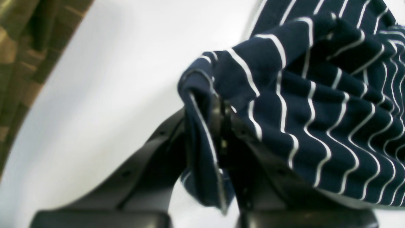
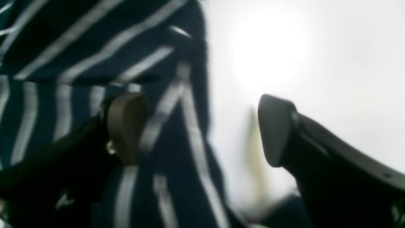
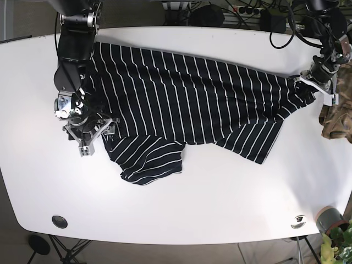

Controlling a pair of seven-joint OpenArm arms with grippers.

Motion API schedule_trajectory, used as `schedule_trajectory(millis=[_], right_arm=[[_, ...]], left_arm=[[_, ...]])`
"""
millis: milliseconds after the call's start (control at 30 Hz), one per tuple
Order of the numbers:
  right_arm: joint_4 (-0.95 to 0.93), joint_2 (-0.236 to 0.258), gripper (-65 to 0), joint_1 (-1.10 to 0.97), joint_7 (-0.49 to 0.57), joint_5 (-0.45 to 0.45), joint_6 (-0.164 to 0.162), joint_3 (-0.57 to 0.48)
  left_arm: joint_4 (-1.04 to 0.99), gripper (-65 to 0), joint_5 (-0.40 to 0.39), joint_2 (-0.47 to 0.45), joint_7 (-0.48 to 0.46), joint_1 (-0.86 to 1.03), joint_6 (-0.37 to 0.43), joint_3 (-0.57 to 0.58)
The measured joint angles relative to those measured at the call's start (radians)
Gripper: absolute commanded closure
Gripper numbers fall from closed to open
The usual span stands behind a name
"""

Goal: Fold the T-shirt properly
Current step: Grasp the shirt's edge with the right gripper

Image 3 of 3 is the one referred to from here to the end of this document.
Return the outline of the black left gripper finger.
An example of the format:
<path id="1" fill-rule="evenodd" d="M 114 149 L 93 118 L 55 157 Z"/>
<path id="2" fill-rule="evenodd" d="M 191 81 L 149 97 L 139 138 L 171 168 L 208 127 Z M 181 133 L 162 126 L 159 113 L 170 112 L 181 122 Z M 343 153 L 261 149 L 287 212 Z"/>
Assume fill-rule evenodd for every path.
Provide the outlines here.
<path id="1" fill-rule="evenodd" d="M 337 80 L 331 81 L 328 94 L 324 95 L 324 104 L 326 106 L 339 105 L 339 93 L 337 92 Z"/>
<path id="2" fill-rule="evenodd" d="M 307 73 L 300 73 L 294 76 L 294 86 L 297 90 L 309 92 L 322 92 L 321 87 L 314 81 L 310 80 Z"/>

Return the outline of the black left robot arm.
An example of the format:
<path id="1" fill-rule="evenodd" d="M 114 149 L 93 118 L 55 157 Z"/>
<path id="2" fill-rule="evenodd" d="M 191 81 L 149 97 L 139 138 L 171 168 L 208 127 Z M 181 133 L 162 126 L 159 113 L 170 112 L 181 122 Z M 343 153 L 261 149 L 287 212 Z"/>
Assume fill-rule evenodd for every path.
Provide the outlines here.
<path id="1" fill-rule="evenodd" d="M 294 9 L 305 5 L 307 14 L 301 14 L 313 20 L 313 32 L 318 35 L 321 44 L 306 40 L 296 25 Z M 296 36 L 308 46 L 318 48 L 319 56 L 313 56 L 309 70 L 303 71 L 294 78 L 296 83 L 304 83 L 323 94 L 324 104 L 334 106 L 339 104 L 337 92 L 337 73 L 340 67 L 351 60 L 351 37 L 348 22 L 339 8 L 338 1 L 283 1 L 288 14 L 286 20 L 291 28 L 289 41 L 276 46 L 272 42 L 273 29 L 270 29 L 269 39 L 273 48 L 281 50 L 287 47 Z"/>

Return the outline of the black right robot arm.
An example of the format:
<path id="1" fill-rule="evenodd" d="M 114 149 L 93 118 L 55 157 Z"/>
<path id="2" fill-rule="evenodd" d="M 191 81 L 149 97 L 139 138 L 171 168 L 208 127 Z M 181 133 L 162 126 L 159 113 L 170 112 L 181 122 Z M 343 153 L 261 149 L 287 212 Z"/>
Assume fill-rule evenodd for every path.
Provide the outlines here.
<path id="1" fill-rule="evenodd" d="M 101 1 L 50 1 L 57 12 L 54 35 L 58 68 L 54 84 L 58 97 L 54 115 L 66 124 L 63 131 L 69 140 L 78 142 L 81 156 L 94 154 L 94 141 L 100 135 L 112 135 L 118 119 L 104 111 L 104 106 L 86 88 L 93 81 L 89 63 L 94 55 L 95 38 L 100 27 Z"/>

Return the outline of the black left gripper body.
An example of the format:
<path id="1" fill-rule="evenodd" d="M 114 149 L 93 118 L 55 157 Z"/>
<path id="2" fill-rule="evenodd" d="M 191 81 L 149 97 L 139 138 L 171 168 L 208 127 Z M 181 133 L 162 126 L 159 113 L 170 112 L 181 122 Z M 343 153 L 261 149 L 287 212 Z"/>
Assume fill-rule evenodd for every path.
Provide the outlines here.
<path id="1" fill-rule="evenodd" d="M 351 85 L 351 56 L 336 51 L 329 56 L 313 56 L 308 80 L 322 89 Z"/>

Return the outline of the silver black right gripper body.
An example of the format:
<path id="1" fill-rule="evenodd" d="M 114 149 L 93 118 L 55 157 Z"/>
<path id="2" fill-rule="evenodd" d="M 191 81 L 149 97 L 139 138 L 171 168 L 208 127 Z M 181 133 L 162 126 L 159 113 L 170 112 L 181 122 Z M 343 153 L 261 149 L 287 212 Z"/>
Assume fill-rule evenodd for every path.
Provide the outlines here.
<path id="1" fill-rule="evenodd" d="M 108 115 L 103 107 L 93 106 L 90 102 L 92 94 L 85 91 L 60 91 L 54 102 L 54 115 L 66 122 L 77 138 L 92 138 Z"/>

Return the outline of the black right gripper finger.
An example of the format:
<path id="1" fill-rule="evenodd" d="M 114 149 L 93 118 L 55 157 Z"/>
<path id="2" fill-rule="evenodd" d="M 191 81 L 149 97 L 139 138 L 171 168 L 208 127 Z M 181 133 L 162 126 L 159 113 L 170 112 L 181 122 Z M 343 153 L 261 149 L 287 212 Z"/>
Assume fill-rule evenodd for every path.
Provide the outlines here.
<path id="1" fill-rule="evenodd" d="M 81 152 L 83 141 L 80 134 L 80 130 L 77 129 L 75 126 L 72 126 L 71 124 L 66 124 L 65 126 L 63 126 L 62 130 L 68 134 L 69 140 L 75 140 L 79 144 L 78 148 L 79 148 L 79 151 Z"/>
<path id="2" fill-rule="evenodd" d="M 79 130 L 79 153 L 81 157 L 92 156 L 94 142 L 101 136 L 113 136 L 117 132 L 118 118 L 94 118 Z"/>

